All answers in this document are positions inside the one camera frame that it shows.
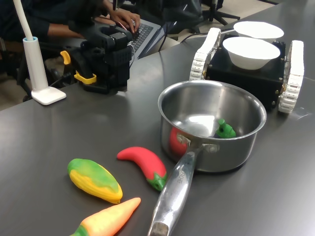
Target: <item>toy yellow-green corn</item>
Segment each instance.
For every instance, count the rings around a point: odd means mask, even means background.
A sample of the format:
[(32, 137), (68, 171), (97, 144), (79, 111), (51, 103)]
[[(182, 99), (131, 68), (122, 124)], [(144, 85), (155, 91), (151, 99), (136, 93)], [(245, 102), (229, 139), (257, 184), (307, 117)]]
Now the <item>toy yellow-green corn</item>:
[(86, 159), (73, 159), (68, 164), (72, 182), (83, 191), (118, 204), (123, 192), (115, 178), (101, 165)]

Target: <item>white bowl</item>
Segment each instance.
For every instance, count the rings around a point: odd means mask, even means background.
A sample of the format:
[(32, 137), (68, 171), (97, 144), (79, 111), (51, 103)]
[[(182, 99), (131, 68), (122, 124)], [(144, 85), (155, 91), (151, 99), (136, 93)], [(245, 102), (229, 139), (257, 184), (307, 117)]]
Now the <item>white bowl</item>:
[(232, 37), (223, 41), (231, 61), (239, 68), (257, 70), (271, 59), (280, 56), (280, 50), (264, 40), (248, 37)]
[(263, 39), (269, 43), (284, 35), (282, 29), (266, 22), (243, 21), (234, 25), (240, 36)]

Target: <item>stainless steel saucepan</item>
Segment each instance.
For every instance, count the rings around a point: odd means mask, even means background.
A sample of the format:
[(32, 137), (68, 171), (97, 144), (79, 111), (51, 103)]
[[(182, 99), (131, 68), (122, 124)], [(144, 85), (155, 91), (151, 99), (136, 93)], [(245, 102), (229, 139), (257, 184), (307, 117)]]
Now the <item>stainless steel saucepan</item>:
[[(183, 210), (194, 170), (218, 173), (240, 167), (251, 153), (266, 110), (249, 92), (214, 81), (187, 81), (158, 98), (161, 145), (176, 160), (154, 210), (148, 236), (169, 236)], [(215, 137), (224, 119), (235, 138)]]

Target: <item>saucepan handle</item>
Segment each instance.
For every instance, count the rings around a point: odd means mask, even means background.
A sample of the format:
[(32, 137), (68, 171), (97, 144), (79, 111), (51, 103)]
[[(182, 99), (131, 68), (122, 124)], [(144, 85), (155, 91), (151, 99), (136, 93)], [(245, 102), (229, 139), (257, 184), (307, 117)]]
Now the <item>saucepan handle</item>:
[(188, 147), (164, 186), (148, 236), (169, 236), (184, 208), (200, 149)]

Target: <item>laptop keyboard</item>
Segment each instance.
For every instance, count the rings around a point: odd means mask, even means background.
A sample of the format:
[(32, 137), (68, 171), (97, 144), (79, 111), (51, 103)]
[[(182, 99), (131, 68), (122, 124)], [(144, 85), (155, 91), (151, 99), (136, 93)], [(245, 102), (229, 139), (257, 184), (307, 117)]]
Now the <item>laptop keyboard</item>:
[(139, 47), (142, 45), (144, 40), (148, 37), (150, 32), (153, 30), (153, 27), (147, 26), (145, 24), (140, 24), (138, 31), (134, 34), (133, 40), (131, 42), (134, 47), (134, 52), (136, 52)]

